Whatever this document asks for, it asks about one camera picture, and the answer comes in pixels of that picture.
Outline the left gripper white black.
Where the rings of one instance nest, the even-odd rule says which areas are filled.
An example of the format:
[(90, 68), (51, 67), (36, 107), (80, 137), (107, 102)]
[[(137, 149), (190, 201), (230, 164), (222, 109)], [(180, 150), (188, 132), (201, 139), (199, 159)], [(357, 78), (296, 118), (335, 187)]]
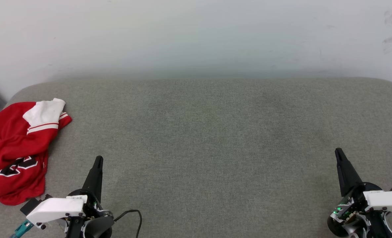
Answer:
[(46, 195), (43, 200), (30, 199), (26, 203), (26, 219), (39, 229), (56, 221), (67, 238), (110, 238), (114, 225), (113, 214), (103, 209), (103, 157), (97, 156), (82, 189), (65, 198)]

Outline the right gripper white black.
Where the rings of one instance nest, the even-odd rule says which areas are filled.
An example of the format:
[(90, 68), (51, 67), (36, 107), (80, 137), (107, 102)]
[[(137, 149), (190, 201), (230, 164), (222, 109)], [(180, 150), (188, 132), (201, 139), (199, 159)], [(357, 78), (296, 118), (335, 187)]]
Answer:
[(341, 238), (392, 238), (392, 189), (363, 183), (342, 148), (335, 149), (342, 200), (327, 219), (330, 232)]

